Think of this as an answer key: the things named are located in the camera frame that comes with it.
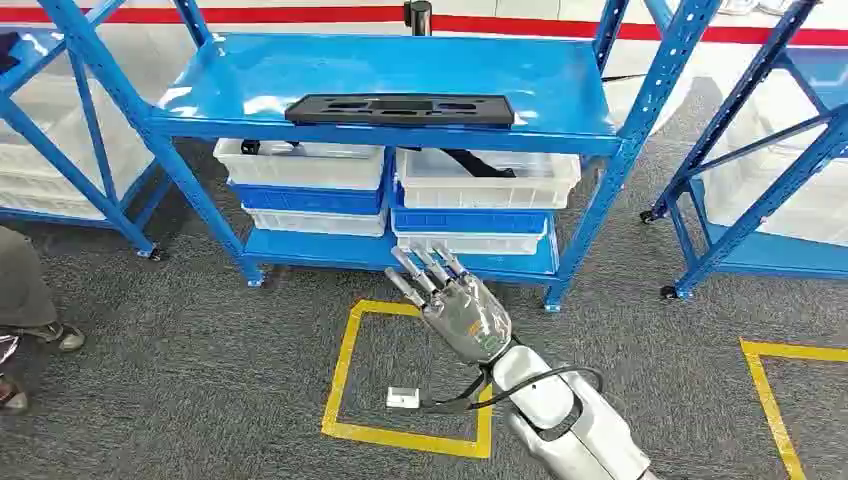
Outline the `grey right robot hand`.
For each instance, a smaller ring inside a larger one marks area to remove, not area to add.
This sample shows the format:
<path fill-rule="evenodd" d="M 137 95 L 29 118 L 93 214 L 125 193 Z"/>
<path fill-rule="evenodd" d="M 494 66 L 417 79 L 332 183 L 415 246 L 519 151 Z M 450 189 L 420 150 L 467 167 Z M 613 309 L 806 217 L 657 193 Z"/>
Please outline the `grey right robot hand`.
<path fill-rule="evenodd" d="M 409 277 L 388 267 L 387 278 L 463 362 L 486 365 L 507 349 L 512 339 L 509 314 L 451 250 L 435 243 L 413 245 L 409 251 L 394 246 L 391 254 Z"/>

